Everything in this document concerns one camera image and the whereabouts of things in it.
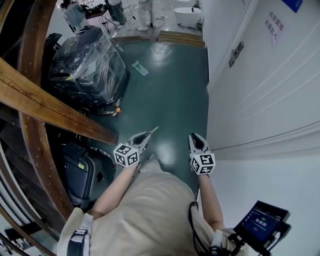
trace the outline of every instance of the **plastic wrap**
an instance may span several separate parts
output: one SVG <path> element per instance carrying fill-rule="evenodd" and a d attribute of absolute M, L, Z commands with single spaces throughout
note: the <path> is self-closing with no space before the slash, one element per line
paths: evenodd
<path fill-rule="evenodd" d="M 55 54 L 49 81 L 81 106 L 101 106 L 114 101 L 127 68 L 119 53 L 98 27 L 88 26 L 69 37 Z"/>

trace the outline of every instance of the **hand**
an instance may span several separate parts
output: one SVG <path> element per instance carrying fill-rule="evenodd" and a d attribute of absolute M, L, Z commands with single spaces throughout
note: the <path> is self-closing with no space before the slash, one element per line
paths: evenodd
<path fill-rule="evenodd" d="M 123 171 L 135 171 L 138 167 L 140 162 L 135 162 L 133 165 L 130 165 L 129 167 L 124 167 Z"/>

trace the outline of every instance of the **paper sign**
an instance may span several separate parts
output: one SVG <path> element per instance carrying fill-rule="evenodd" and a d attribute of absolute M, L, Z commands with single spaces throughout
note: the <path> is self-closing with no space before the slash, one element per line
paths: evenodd
<path fill-rule="evenodd" d="M 285 25 L 282 21 L 271 11 L 267 16 L 264 25 L 271 38 L 273 49 L 278 45 L 280 38 L 285 32 Z"/>

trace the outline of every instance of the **table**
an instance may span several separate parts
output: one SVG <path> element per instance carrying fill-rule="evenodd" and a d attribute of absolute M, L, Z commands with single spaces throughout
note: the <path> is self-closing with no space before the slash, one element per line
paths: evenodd
<path fill-rule="evenodd" d="M 98 17 L 101 24 L 104 26 L 104 28 L 106 29 L 106 31 L 108 31 L 108 33 L 110 34 L 110 30 L 108 27 L 108 22 L 112 23 L 113 25 L 115 25 L 114 21 L 111 19 L 110 14 L 107 12 L 108 10 L 100 10 L 95 12 L 95 13 L 86 13 L 85 18 L 87 20 L 92 19 L 92 18 L 96 18 Z"/>

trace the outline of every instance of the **white cube marker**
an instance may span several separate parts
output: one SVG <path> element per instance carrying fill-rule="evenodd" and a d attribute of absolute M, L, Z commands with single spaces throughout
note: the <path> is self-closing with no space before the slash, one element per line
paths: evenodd
<path fill-rule="evenodd" d="M 197 175 L 211 174 L 216 166 L 215 154 L 191 154 L 190 165 Z"/>
<path fill-rule="evenodd" d="M 123 167 L 132 166 L 140 160 L 138 149 L 122 143 L 114 149 L 113 155 L 115 162 Z"/>

